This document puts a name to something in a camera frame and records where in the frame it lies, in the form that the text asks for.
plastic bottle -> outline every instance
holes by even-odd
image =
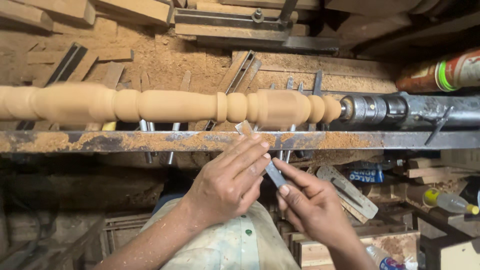
[[[367,247],[367,253],[372,257],[375,265],[378,265],[380,270],[406,270],[406,266],[394,260],[383,249],[374,245]]]
[[[469,204],[464,198],[451,194],[443,193],[438,189],[431,188],[425,192],[424,202],[428,206],[438,206],[451,213],[474,214],[479,213],[479,207]]]

left hand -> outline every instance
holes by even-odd
[[[199,213],[205,226],[246,213],[260,196],[260,174],[270,162],[269,148],[259,134],[239,136],[202,168],[183,203]]]

spray can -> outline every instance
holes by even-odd
[[[414,64],[396,81],[399,91],[412,94],[450,92],[467,86],[480,86],[480,49]]]

bottle cap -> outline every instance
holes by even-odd
[[[479,213],[479,207],[473,204],[469,204],[467,205],[467,211],[474,215],[477,215]]]

right hand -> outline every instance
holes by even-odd
[[[277,158],[272,161],[292,181],[281,186],[276,196],[280,210],[300,233],[327,247],[345,246],[351,239],[358,238],[329,181]]]

